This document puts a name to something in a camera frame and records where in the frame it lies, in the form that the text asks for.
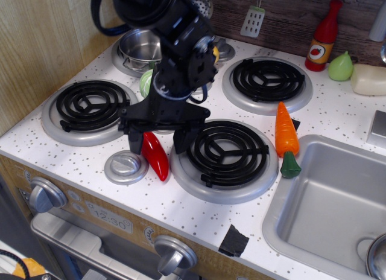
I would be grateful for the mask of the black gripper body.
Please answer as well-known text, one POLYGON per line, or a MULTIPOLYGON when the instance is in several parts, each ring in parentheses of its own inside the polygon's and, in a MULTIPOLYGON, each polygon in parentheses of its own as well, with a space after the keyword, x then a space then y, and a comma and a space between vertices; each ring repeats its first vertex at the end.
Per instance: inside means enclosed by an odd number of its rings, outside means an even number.
POLYGON ((156 91, 141 102, 119 109, 118 130, 125 134, 155 130, 193 132, 202 128, 210 111, 186 100, 170 100, 156 91))

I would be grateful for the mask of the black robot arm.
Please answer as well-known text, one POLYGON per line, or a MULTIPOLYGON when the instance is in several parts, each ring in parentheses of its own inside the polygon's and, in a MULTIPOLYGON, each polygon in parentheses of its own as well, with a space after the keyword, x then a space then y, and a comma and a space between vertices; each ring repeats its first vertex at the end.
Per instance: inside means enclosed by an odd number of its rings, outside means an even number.
POLYGON ((217 73, 215 35, 209 20, 191 0, 113 0, 123 24, 105 28, 100 22, 100 5, 101 0, 91 0, 91 14, 106 36, 138 28, 160 39, 162 59, 154 69, 148 96, 119 110, 119 129, 128 136, 130 150, 141 152, 146 132, 172 130, 175 151, 183 153, 210 116, 208 109, 187 102, 217 73))

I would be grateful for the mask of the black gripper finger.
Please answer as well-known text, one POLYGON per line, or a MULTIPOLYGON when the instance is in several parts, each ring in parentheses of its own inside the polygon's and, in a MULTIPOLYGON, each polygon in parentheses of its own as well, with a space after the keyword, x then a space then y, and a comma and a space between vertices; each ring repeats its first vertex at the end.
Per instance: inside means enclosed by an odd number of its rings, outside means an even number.
POLYGON ((173 143, 177 154, 185 152, 201 130, 201 125, 174 124, 173 143))
POLYGON ((144 141, 144 133, 137 130, 130 130, 128 133, 128 141, 130 151, 135 154, 140 154, 144 141))

